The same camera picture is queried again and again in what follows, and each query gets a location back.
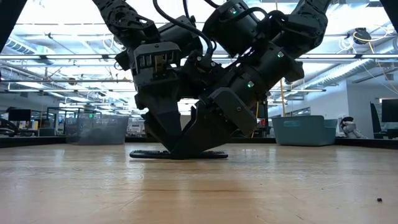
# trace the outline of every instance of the plush toy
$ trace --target plush toy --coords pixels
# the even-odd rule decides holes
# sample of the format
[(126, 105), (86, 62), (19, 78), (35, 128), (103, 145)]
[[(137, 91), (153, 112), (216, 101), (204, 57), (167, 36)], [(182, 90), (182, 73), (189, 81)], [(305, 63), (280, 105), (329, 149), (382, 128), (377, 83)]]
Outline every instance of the plush toy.
[(345, 117), (340, 121), (340, 126), (343, 129), (347, 138), (367, 139), (358, 129), (354, 123), (353, 117)]

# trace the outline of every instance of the wooden floor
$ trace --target wooden floor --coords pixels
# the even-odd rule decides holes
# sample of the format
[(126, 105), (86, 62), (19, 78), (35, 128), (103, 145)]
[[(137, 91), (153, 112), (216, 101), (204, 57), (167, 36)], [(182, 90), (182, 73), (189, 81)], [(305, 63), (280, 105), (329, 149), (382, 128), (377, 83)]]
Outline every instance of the wooden floor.
[(398, 223), (398, 151), (230, 144), (228, 159), (165, 161), (133, 149), (163, 148), (0, 149), (0, 223)]

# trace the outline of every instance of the robotic arm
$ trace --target robotic arm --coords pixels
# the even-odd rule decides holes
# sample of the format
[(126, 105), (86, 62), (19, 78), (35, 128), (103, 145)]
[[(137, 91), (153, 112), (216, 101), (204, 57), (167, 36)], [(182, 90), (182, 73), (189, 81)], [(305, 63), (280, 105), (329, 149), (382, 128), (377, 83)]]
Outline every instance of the robotic arm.
[[(295, 59), (323, 40), (326, 9), (331, 0), (301, 0), (288, 15), (267, 13), (243, 0), (229, 0), (215, 7), (202, 32), (195, 18), (166, 15), (170, 21), (156, 28), (124, 0), (93, 0), (114, 36), (126, 47), (116, 57), (131, 69), (138, 94), (137, 107), (148, 108), (146, 131), (161, 142), (172, 159), (186, 159), (228, 142), (237, 129), (250, 135), (256, 117), (250, 111), (282, 77), (294, 82), (304, 77)], [(253, 12), (260, 11), (259, 20)], [(208, 45), (206, 54), (199, 36)], [(223, 68), (211, 60), (210, 39), (237, 60)], [(182, 58), (187, 57), (184, 65)], [(191, 121), (181, 129), (177, 102), (198, 99)]]

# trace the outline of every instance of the computer monitor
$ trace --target computer monitor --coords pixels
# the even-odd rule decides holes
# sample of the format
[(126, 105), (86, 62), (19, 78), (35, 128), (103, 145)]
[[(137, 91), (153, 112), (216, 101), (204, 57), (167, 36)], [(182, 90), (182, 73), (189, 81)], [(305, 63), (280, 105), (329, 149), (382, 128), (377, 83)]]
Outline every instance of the computer monitor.
[(12, 109), (8, 114), (9, 121), (30, 121), (31, 110)]
[(398, 99), (382, 100), (381, 121), (398, 122)]

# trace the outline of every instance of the gray bin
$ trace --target gray bin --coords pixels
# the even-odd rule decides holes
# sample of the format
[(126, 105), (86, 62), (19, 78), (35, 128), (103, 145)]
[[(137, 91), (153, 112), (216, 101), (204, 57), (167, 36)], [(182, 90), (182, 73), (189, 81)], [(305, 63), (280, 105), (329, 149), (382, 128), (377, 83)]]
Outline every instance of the gray bin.
[(128, 116), (68, 118), (65, 121), (67, 143), (78, 145), (124, 144)]
[(273, 118), (275, 140), (288, 146), (327, 146), (335, 143), (337, 119), (323, 116)]

